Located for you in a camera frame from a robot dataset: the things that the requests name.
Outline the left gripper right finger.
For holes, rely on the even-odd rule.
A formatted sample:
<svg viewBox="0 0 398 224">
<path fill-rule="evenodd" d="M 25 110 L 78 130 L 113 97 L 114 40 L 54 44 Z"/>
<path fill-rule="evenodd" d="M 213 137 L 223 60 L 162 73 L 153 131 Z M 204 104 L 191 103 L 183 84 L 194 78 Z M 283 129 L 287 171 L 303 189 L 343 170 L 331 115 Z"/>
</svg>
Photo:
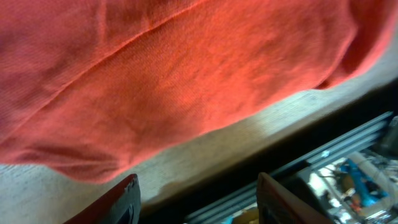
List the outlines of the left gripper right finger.
<svg viewBox="0 0 398 224">
<path fill-rule="evenodd" d="M 333 223 L 265 172 L 258 175 L 256 199 L 259 224 Z"/>
</svg>

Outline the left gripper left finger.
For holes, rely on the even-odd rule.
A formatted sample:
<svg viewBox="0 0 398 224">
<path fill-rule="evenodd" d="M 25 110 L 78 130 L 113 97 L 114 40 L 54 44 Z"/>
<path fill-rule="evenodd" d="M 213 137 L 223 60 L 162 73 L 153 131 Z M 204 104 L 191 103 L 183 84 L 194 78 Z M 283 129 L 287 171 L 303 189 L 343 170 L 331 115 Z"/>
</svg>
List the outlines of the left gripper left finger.
<svg viewBox="0 0 398 224">
<path fill-rule="evenodd" d="M 131 174 L 65 224 L 138 224 L 141 190 Z"/>
</svg>

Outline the red orange t-shirt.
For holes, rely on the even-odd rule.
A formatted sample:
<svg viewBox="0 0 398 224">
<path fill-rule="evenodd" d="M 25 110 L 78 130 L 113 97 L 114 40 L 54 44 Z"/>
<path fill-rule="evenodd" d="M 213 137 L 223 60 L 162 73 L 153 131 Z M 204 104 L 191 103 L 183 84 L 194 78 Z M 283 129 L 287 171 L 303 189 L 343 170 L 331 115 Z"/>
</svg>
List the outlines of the red orange t-shirt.
<svg viewBox="0 0 398 224">
<path fill-rule="evenodd" d="M 1 162 L 103 183 L 365 73 L 396 1 L 1 1 Z"/>
</svg>

